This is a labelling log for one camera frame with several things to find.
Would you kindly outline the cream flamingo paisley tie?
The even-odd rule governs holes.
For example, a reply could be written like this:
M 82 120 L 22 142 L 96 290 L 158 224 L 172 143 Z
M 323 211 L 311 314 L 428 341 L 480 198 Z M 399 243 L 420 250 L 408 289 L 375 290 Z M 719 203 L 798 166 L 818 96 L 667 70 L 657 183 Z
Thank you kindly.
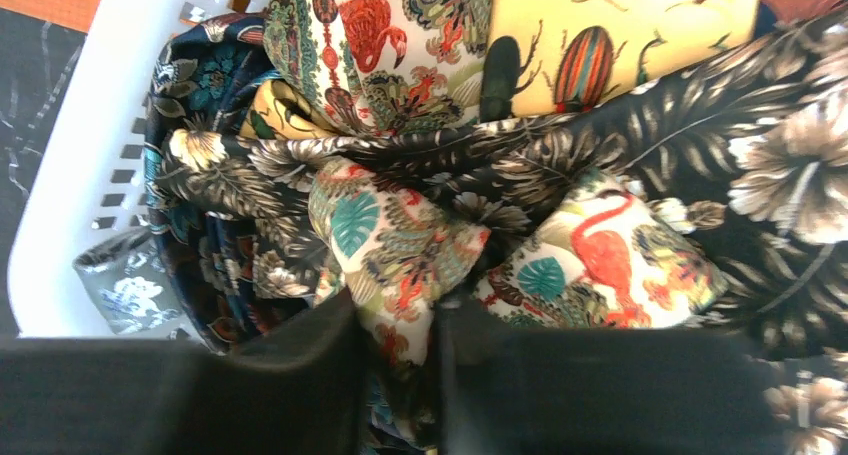
M 283 257 L 259 261 L 284 288 L 299 276 L 320 303 L 348 291 L 387 365 L 420 368 L 434 305 L 463 283 L 518 326 L 665 328 L 727 289 L 678 222 L 625 174 L 630 142 L 584 112 L 394 136 L 256 138 L 268 179 L 306 193 L 301 229 L 261 230 Z

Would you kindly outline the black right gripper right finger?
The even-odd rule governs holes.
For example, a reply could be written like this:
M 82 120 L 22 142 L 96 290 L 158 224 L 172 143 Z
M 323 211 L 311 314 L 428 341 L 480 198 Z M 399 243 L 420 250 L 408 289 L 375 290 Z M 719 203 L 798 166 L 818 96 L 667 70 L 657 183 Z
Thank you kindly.
M 443 454 L 781 454 L 771 376 L 687 329 L 517 328 L 453 296 L 434 323 Z

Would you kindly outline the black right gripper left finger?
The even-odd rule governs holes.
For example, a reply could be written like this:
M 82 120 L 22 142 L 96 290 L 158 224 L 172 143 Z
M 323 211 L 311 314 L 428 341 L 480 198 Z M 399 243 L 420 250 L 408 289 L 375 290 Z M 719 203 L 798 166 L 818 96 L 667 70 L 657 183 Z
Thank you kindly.
M 354 454 L 366 391 L 348 292 L 231 355 L 152 340 L 5 340 L 5 454 Z

